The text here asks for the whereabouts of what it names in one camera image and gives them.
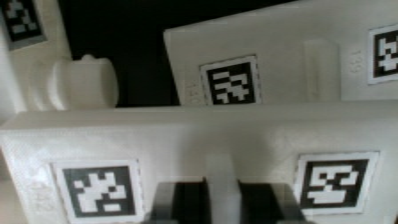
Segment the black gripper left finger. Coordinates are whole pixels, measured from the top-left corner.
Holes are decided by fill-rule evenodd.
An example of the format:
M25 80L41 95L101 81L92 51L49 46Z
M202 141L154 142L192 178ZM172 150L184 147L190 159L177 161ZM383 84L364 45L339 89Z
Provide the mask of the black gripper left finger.
M161 182L144 224L211 224L208 181Z

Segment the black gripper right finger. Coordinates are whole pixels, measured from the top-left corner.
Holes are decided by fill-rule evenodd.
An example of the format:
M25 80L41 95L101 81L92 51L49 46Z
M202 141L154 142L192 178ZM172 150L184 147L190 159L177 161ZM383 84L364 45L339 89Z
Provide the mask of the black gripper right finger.
M241 193L240 224L303 224L305 216L286 183L238 182Z

